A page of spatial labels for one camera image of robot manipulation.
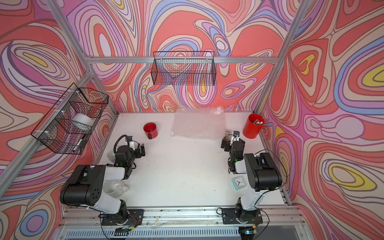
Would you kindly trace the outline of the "red mug black handle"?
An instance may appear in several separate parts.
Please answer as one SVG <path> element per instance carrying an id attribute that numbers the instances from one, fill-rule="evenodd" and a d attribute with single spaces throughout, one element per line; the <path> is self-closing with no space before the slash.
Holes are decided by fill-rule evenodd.
<path id="1" fill-rule="evenodd" d="M 152 140 L 158 136 L 158 129 L 155 123 L 146 123 L 143 130 L 149 140 Z"/>

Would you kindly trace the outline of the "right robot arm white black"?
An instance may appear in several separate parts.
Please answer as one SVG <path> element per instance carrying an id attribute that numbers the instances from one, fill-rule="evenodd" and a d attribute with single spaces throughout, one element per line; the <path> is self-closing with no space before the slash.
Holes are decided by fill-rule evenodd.
<path id="1" fill-rule="evenodd" d="M 265 150 L 245 154 L 245 141 L 226 135 L 221 148 L 229 153 L 228 173 L 236 175 L 232 183 L 236 190 L 246 189 L 234 208 L 219 208 L 223 224 L 253 224 L 263 222 L 259 204 L 266 194 L 283 185 L 282 175 L 273 158 Z"/>

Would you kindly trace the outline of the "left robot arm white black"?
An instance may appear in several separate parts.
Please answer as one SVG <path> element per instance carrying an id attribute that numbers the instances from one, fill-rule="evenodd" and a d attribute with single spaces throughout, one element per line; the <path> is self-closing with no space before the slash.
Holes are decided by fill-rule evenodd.
<path id="1" fill-rule="evenodd" d="M 140 226 L 143 210 L 129 210 L 120 199 L 129 188 L 123 180 L 136 168 L 135 159 L 146 155 L 138 144 L 114 147 L 114 165 L 78 165 L 60 191 L 60 202 L 69 207 L 85 207 L 99 212 L 102 226 Z"/>

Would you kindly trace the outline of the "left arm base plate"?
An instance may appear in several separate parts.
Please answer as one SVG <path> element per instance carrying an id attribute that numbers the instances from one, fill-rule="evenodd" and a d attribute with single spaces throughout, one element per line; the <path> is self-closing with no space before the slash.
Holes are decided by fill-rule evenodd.
<path id="1" fill-rule="evenodd" d="M 100 214 L 102 226 L 129 226 L 137 227 L 143 222 L 144 209 L 128 209 L 127 213 L 114 215 Z"/>

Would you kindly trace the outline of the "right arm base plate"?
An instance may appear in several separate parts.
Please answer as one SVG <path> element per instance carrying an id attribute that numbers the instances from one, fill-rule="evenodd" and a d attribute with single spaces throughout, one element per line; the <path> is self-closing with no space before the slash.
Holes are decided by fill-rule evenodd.
<path id="1" fill-rule="evenodd" d="M 220 209 L 223 224 L 253 224 L 258 226 L 263 223 L 262 214 L 259 209 L 253 211 L 239 210 L 236 208 L 222 208 Z"/>

